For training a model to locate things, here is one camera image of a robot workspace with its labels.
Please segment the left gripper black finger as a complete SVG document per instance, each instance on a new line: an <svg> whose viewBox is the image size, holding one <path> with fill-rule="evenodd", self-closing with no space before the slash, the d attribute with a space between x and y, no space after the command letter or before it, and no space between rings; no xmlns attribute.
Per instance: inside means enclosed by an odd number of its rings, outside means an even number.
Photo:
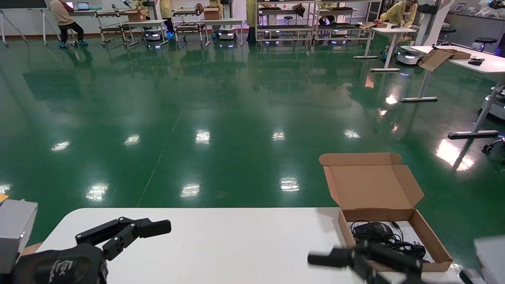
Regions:
<svg viewBox="0 0 505 284"><path fill-rule="evenodd" d="M150 219L116 219L108 226L103 237L103 256L112 261L135 240L169 234L171 230L169 220L153 222Z"/></svg>
<svg viewBox="0 0 505 284"><path fill-rule="evenodd" d="M130 218L120 217L94 228L78 233L76 235L76 244L91 244L98 245L104 241L114 238L119 232L125 228L135 228L137 222Z"/></svg>

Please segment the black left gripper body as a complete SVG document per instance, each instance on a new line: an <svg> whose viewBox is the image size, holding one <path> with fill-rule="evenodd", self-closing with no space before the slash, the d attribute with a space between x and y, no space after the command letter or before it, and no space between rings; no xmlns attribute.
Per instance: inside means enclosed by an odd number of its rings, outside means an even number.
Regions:
<svg viewBox="0 0 505 284"><path fill-rule="evenodd" d="M103 252L90 244L45 250L20 258L11 273L13 284L106 284Z"/></svg>

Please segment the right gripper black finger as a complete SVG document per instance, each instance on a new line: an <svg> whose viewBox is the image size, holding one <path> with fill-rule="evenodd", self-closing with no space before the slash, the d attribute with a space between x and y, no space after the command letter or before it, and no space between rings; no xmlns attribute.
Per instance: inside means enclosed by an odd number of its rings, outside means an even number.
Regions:
<svg viewBox="0 0 505 284"><path fill-rule="evenodd" d="M365 254L357 252L354 249L333 248L327 255L309 253L308 264L333 268L349 268L365 283L379 283L379 279L377 278L379 274L368 264Z"/></svg>
<svg viewBox="0 0 505 284"><path fill-rule="evenodd" d="M357 244L357 253L364 256L365 260L377 263L397 273L406 275L420 275L422 263L413 257L396 252L385 245L362 241Z"/></svg>

